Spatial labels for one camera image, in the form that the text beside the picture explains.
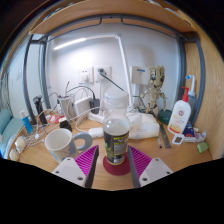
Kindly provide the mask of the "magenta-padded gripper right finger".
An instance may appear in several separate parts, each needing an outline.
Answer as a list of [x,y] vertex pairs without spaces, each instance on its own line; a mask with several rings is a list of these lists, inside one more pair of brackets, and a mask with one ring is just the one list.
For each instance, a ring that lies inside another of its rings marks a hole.
[[128,147],[127,155],[135,188],[143,187],[173,173],[160,158],[150,158],[132,146]]

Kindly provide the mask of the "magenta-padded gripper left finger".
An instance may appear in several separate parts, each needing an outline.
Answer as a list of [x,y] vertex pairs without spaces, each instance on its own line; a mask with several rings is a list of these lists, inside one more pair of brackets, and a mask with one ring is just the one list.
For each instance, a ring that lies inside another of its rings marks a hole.
[[84,188],[91,188],[99,146],[93,146],[76,158],[67,157],[53,171],[53,174]]

